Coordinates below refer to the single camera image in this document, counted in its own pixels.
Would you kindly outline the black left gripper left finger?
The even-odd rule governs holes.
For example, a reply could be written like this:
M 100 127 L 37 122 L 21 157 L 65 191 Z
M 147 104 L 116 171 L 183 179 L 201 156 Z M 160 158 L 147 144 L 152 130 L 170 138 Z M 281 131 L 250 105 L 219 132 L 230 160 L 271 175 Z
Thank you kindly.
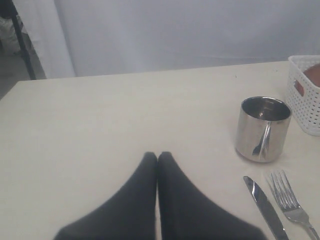
M 143 155 L 127 182 L 100 207 L 61 228 L 56 240 L 154 240 L 158 159 Z

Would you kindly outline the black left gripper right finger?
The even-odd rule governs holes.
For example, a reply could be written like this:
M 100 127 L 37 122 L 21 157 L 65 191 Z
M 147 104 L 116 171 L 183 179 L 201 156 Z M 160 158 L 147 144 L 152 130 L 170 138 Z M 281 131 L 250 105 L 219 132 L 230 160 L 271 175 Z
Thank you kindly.
M 162 239 L 266 239 L 258 227 L 232 215 L 204 195 L 170 152 L 159 155 L 157 174 Z

